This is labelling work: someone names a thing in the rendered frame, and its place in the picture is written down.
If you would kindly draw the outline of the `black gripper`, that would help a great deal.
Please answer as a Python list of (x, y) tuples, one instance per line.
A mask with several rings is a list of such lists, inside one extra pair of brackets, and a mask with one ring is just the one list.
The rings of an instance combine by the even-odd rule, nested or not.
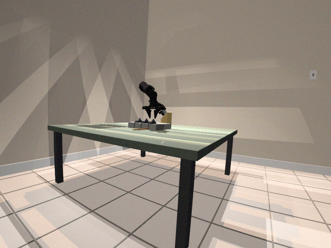
[(145, 109), (149, 118), (151, 118), (151, 110), (150, 109), (155, 109), (154, 110), (154, 118), (156, 118), (158, 112), (160, 110), (164, 110), (163, 106), (156, 106), (157, 100), (156, 99), (150, 99), (149, 100), (150, 105), (149, 106), (143, 106), (142, 109)]

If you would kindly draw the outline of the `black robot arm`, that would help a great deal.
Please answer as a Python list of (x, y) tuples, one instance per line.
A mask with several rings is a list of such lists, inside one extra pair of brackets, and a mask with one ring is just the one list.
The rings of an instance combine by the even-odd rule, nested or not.
[[(149, 96), (150, 99), (157, 99), (157, 93), (154, 91), (155, 89), (151, 85), (147, 84), (146, 82), (141, 82), (139, 84), (139, 88), (142, 92), (144, 92), (147, 96)], [(164, 116), (165, 113), (166, 113), (165, 106), (163, 104), (159, 103), (159, 102), (156, 103), (156, 106), (163, 106), (164, 107), (164, 110), (161, 110), (159, 112), (159, 114), (162, 114), (162, 116)]]

